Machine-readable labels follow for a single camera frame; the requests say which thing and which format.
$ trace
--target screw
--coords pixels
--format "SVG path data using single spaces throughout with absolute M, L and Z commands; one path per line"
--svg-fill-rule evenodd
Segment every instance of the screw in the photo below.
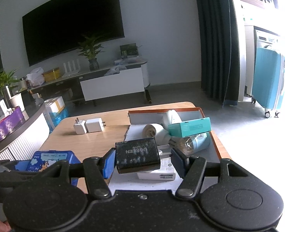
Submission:
M 94 194 L 97 197 L 106 197 L 109 195 L 109 191 L 104 189 L 104 188 L 98 188 L 98 189 L 94 190 Z
M 146 199 L 148 199 L 148 196 L 145 195 L 145 194 L 139 194 L 138 197 L 139 197 L 141 200 L 146 200 Z
M 180 188 L 177 190 L 177 195 L 179 195 L 180 197 L 184 197 L 184 198 L 187 198 L 187 197 L 190 197 L 194 194 L 193 190 L 192 189 L 188 189 L 188 188 Z

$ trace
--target paper cup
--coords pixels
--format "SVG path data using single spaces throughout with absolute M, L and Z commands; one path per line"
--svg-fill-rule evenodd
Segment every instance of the paper cup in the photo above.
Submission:
M 13 107 L 19 106 L 20 110 L 23 112 L 25 110 L 24 103 L 22 101 L 21 93 L 16 94 L 15 96 L 9 99 Z

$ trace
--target white drawer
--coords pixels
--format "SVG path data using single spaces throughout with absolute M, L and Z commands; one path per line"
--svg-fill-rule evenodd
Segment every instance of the white drawer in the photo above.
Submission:
M 81 81 L 86 101 L 144 91 L 141 67 L 120 71 L 119 74 Z

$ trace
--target cartoon print on blue box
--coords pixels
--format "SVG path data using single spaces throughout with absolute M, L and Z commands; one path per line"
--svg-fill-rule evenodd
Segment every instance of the cartoon print on blue box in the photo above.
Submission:
M 39 172 L 45 170 L 46 168 L 50 167 L 54 163 L 56 163 L 59 160 L 65 160 L 67 158 L 67 153 L 42 153 L 41 154 L 41 165 L 38 168 L 35 168 L 35 170 L 38 170 Z M 34 166 L 35 164 L 38 163 L 38 160 L 36 158 L 33 158 L 31 160 L 31 166 Z

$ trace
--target black charger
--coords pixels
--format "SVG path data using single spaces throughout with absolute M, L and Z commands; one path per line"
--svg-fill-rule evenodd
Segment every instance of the black charger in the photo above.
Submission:
M 153 137 L 117 142 L 115 160 L 119 173 L 151 171 L 161 167 Z

